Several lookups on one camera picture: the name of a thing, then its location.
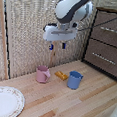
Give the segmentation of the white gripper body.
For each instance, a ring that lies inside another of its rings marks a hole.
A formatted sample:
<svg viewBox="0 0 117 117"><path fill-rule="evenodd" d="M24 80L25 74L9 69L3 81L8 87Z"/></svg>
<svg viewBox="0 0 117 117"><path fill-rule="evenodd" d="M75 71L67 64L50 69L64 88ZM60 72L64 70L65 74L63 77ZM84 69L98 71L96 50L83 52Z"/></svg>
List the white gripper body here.
<svg viewBox="0 0 117 117"><path fill-rule="evenodd" d="M45 41L67 41L76 38L76 28L69 28L68 30L60 30L55 25L45 26L43 38Z"/></svg>

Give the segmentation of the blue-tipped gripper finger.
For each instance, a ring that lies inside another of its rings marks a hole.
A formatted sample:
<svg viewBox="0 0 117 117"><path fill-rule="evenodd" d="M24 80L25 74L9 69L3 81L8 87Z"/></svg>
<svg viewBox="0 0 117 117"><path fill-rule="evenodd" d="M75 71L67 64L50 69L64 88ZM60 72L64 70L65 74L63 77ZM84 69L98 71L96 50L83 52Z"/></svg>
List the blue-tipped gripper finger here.
<svg viewBox="0 0 117 117"><path fill-rule="evenodd" d="M49 45L49 50L53 50L53 43Z"/></svg>
<svg viewBox="0 0 117 117"><path fill-rule="evenodd" d="M62 49L66 49L66 45L67 45L67 43L63 43L62 44Z"/></svg>

